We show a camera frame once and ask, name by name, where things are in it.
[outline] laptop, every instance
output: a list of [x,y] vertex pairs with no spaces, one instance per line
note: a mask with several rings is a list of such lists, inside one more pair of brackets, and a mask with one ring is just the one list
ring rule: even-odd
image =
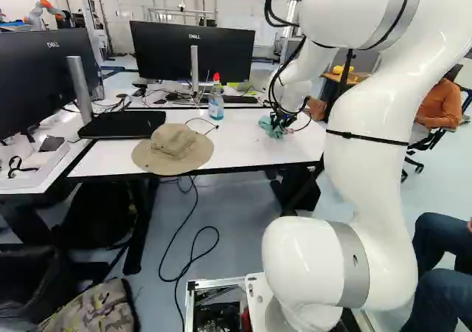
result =
[[82,139],[145,139],[165,123],[164,111],[101,113],[79,131]]

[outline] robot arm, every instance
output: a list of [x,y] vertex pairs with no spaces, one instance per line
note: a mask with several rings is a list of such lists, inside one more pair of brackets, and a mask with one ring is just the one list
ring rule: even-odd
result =
[[23,18],[25,24],[32,25],[32,31],[41,31],[43,29],[43,25],[41,23],[43,9],[46,9],[51,15],[55,15],[57,20],[66,18],[66,14],[63,11],[53,7],[49,1],[38,0],[36,2],[35,8],[31,10],[27,17]]
[[423,98],[471,48],[471,8],[472,0],[302,0],[307,45],[274,88],[287,111],[302,104],[288,92],[291,83],[318,77],[335,53],[309,40],[373,46],[382,62],[337,100],[327,126],[325,170],[353,204],[352,221],[278,218],[263,237],[265,278],[295,330],[327,331],[341,307],[389,310],[413,295],[417,265],[401,212],[401,169]]

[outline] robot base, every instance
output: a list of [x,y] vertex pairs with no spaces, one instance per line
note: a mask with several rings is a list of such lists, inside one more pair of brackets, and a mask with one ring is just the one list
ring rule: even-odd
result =
[[335,306],[319,305],[310,307],[310,314],[316,320],[318,326],[331,326],[320,328],[310,326],[308,328],[294,328],[294,322],[290,324],[287,315],[282,310],[279,301],[274,297],[269,288],[264,273],[246,275],[246,295],[251,316],[253,332],[323,332],[330,330],[339,321],[342,308]]

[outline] office chair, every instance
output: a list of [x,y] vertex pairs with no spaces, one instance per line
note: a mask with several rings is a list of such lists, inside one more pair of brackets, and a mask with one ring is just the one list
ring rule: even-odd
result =
[[[462,64],[456,64],[451,70],[448,71],[446,75],[444,75],[444,78],[454,82],[457,74],[459,74],[459,71],[462,69],[462,67]],[[465,110],[467,110],[468,106],[472,103],[472,90],[462,87],[461,85],[458,85],[458,87],[460,88],[460,91],[465,91],[468,94],[467,98],[462,104],[462,114],[464,114]],[[456,129],[451,128],[438,128],[431,131],[425,139],[422,139],[419,142],[408,146],[408,150],[406,152],[407,156],[405,156],[405,162],[416,166],[416,168],[414,169],[415,173],[422,173],[425,168],[425,165],[421,162],[416,162],[409,156],[415,155],[417,151],[432,150],[436,146],[436,144],[441,140],[444,134],[446,134],[446,132],[453,133],[455,131]],[[407,178],[408,173],[405,170],[402,170],[401,181],[404,182]]]

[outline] dell monitor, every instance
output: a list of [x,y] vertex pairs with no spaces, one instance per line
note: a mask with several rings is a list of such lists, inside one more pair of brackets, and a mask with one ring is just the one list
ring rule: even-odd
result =
[[198,79],[248,81],[255,31],[130,21],[139,75],[155,80],[189,80],[190,47],[198,46]]
[[86,30],[0,33],[0,140],[75,99],[66,57],[82,59],[90,93],[100,78]]

